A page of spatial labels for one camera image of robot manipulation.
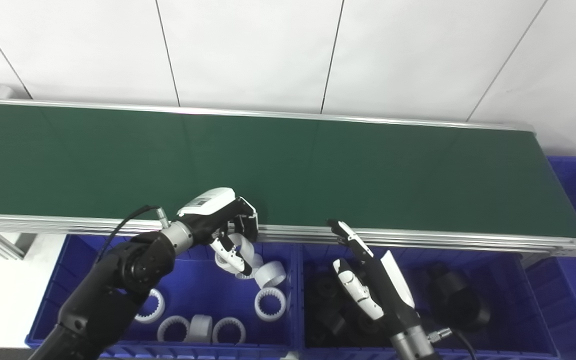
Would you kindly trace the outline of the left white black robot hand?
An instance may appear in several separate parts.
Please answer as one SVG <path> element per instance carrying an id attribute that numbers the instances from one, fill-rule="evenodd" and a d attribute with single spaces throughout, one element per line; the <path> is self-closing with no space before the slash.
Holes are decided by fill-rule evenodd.
<path id="1" fill-rule="evenodd" d="M 215 187 L 192 199 L 178 211 L 177 219 L 192 235 L 194 245 L 209 246 L 238 272 L 249 276 L 253 272 L 251 260 L 244 258 L 228 235 L 230 225 L 235 233 L 250 242 L 259 234 L 258 212 L 230 187 Z"/>

